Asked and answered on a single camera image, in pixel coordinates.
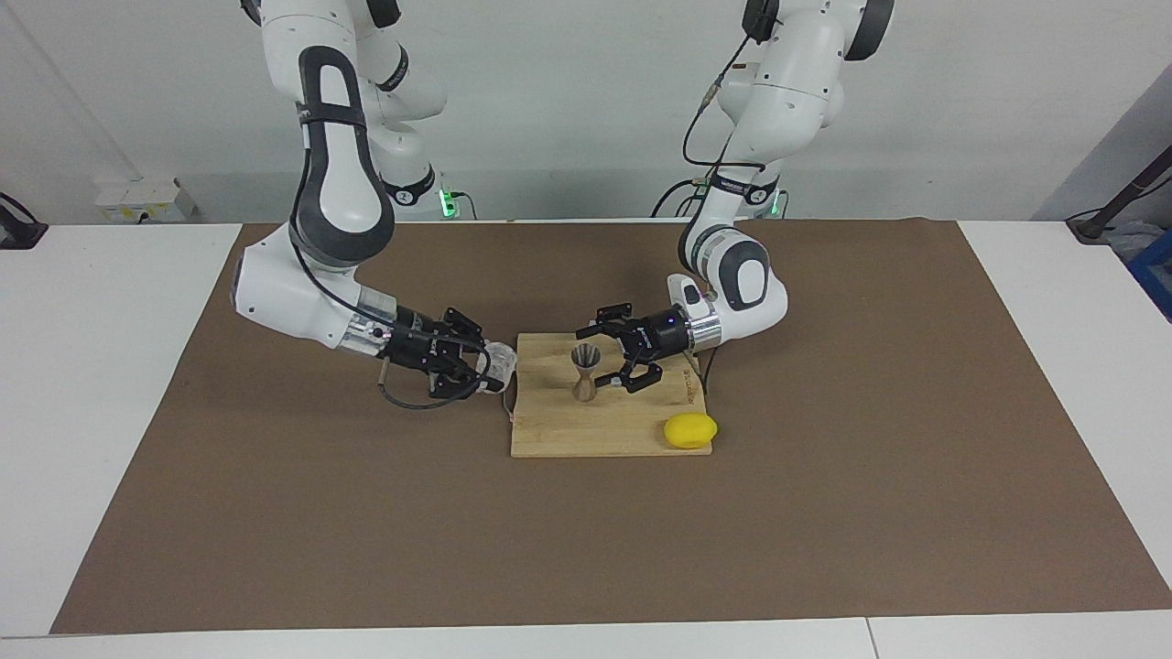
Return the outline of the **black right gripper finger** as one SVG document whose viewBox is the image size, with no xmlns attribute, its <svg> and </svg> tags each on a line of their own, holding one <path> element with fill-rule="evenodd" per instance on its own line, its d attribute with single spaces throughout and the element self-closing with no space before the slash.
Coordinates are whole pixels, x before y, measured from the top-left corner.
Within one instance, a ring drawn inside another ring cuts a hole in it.
<svg viewBox="0 0 1172 659">
<path fill-rule="evenodd" d="M 432 373 L 431 399 L 466 399 L 472 394 L 500 393 L 506 386 L 506 364 L 477 362 L 455 374 Z"/>
<path fill-rule="evenodd" d="M 486 346 L 481 325 L 456 308 L 445 310 L 444 342 L 457 349 L 484 349 Z"/>
</svg>

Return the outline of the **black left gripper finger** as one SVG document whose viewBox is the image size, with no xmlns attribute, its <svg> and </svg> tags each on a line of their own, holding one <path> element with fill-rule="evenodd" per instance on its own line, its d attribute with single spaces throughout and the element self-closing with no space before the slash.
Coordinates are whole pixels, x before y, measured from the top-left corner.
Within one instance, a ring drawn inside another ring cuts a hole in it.
<svg viewBox="0 0 1172 659">
<path fill-rule="evenodd" d="M 657 366 L 657 364 L 645 364 L 645 371 L 641 372 L 641 374 L 635 375 L 634 371 L 636 366 L 640 366 L 640 364 L 633 362 L 633 360 L 626 360 L 620 371 L 604 375 L 604 385 L 621 387 L 628 394 L 633 394 L 646 389 L 649 385 L 660 383 L 660 380 L 663 376 L 663 371 L 660 366 Z"/>
<path fill-rule="evenodd" d="M 604 306 L 599 308 L 594 320 L 586 327 L 577 330 L 578 337 L 607 335 L 620 337 L 628 331 L 634 320 L 632 306 Z"/>
</svg>

